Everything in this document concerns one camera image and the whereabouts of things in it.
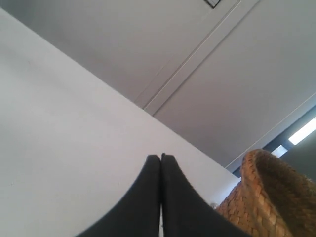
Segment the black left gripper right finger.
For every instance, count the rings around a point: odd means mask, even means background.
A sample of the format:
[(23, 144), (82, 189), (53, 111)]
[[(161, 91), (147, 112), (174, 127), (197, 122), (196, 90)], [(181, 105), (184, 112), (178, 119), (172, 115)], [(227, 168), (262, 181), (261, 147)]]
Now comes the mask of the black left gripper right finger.
[(163, 231), (166, 237), (245, 237), (192, 187), (176, 158), (163, 153), (160, 166)]

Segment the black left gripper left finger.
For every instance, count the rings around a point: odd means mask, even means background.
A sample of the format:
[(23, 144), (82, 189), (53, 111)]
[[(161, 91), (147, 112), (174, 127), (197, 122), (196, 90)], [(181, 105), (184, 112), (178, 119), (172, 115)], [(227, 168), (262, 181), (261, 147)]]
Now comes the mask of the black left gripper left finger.
[(160, 224), (160, 158), (149, 155), (119, 202), (82, 237), (157, 237)]

